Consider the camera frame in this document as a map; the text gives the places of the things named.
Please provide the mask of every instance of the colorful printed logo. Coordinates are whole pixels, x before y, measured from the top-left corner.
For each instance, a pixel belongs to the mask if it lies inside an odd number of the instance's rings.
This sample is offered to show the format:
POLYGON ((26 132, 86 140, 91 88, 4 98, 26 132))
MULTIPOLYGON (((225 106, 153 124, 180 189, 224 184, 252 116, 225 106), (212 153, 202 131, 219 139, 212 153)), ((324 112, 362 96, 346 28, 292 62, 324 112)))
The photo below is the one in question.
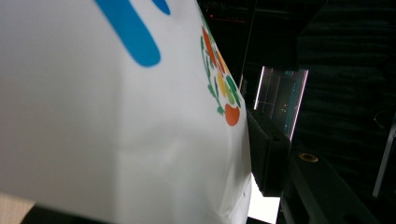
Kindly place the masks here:
MULTIPOLYGON (((165 0, 152 1, 162 13, 171 14, 165 0)), ((160 62, 157 44, 129 0, 96 0, 96 4, 137 63, 150 67, 160 62)))
POLYGON ((209 29, 207 28, 205 19, 203 21, 201 49, 206 75, 209 81, 207 87, 218 103, 219 114, 225 116, 230 126, 234 126, 238 123, 240 117, 241 96, 213 40, 212 34, 208 31, 209 29))

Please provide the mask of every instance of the blue printed design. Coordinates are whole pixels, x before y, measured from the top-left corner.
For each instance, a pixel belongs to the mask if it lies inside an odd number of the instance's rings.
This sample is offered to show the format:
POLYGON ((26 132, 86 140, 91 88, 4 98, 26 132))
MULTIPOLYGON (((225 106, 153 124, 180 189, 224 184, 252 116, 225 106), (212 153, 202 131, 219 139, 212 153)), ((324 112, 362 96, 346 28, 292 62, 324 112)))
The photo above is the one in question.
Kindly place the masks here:
MULTIPOLYGON (((95 1, 137 63, 150 67, 160 62, 157 44, 129 0, 95 1)), ((165 0, 153 1, 163 13, 170 14, 165 0)))
POLYGON ((169 6, 166 4, 165 0, 152 0, 152 2, 166 15, 171 14, 171 10, 169 10, 169 6))

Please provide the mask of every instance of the white paper bag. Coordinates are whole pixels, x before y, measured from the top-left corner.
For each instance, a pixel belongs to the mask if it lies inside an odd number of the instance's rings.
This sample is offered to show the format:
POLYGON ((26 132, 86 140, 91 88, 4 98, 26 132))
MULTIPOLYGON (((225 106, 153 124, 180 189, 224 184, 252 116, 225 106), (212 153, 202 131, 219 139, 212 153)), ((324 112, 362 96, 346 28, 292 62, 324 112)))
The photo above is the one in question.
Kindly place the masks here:
POLYGON ((0 2, 0 190, 114 223, 245 223, 244 100, 195 1, 0 2))

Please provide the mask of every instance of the plastic bag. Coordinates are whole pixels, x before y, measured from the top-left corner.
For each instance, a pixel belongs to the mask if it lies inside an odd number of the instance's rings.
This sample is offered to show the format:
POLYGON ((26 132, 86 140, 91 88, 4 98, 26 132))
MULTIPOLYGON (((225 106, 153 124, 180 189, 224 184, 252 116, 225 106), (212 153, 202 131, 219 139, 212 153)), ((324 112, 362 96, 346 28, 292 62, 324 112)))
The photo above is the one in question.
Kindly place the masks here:
POLYGON ((0 190, 115 223, 245 223, 246 109, 195 1, 2 1, 0 190))

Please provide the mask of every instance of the dark background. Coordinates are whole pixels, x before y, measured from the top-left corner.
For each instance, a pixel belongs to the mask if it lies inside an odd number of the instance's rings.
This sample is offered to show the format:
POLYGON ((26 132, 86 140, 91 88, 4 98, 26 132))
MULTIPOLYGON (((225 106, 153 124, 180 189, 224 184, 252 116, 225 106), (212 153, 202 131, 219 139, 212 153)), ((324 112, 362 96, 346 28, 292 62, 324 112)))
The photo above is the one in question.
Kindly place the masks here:
POLYGON ((244 74, 247 107, 263 65, 309 69, 292 149, 325 157, 382 223, 396 223, 395 153, 372 196, 396 108, 395 1, 255 2, 198 1, 235 81, 244 74))

